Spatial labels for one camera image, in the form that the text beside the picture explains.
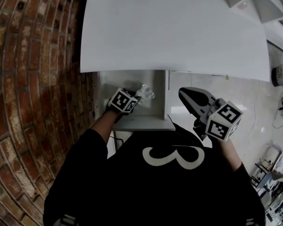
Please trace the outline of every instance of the forearm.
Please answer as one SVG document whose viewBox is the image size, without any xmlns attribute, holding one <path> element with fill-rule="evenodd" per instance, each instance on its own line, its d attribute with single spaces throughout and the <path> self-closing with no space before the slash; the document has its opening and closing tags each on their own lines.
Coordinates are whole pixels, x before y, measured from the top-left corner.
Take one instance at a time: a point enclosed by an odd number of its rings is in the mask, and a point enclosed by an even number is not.
<svg viewBox="0 0 283 226">
<path fill-rule="evenodd" d="M 227 140 L 226 142 L 224 141 L 218 141 L 218 142 L 219 142 L 221 154 L 226 158 L 233 171 L 236 171 L 241 166 L 242 161 L 239 158 L 232 141 Z"/>
<path fill-rule="evenodd" d="M 104 139 L 104 141 L 108 143 L 109 136 L 112 131 L 112 126 L 119 115 L 120 112 L 118 111 L 107 111 L 96 121 L 91 129 L 98 132 Z"/>
</svg>

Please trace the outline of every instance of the printed number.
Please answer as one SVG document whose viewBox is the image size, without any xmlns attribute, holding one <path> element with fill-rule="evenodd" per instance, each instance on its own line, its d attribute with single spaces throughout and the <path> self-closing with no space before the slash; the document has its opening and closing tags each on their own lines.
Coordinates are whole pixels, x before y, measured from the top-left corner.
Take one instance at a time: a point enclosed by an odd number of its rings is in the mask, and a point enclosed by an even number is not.
<svg viewBox="0 0 283 226">
<path fill-rule="evenodd" d="M 179 163 L 179 165 L 181 165 L 184 169 L 192 170 L 192 169 L 195 169 L 195 168 L 199 167 L 202 164 L 202 162 L 204 161 L 204 151 L 200 147 L 194 147 L 194 146 L 190 146 L 190 147 L 193 147 L 198 152 L 197 160 L 192 161 L 192 162 L 189 162 L 189 161 L 186 161 L 185 159 L 183 159 L 181 157 L 181 155 L 178 153 L 177 150 L 175 150 L 169 156 L 166 156 L 164 158 L 153 158 L 153 157 L 150 156 L 150 151 L 153 148 L 152 147 L 146 147 L 142 151 L 142 156 L 143 156 L 144 160 L 149 165 L 154 166 L 154 167 L 159 167 L 159 166 L 166 165 L 169 162 L 171 162 L 174 159 L 176 159 L 177 162 Z"/>
</svg>

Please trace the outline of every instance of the white board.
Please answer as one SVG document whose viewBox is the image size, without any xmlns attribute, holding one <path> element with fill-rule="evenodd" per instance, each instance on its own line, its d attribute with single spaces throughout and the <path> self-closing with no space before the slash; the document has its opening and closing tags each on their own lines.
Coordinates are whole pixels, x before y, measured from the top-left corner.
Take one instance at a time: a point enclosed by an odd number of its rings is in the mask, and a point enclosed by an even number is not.
<svg viewBox="0 0 283 226">
<path fill-rule="evenodd" d="M 225 0 L 88 0 L 81 72 L 140 69 L 270 80 L 263 26 Z"/>
</svg>

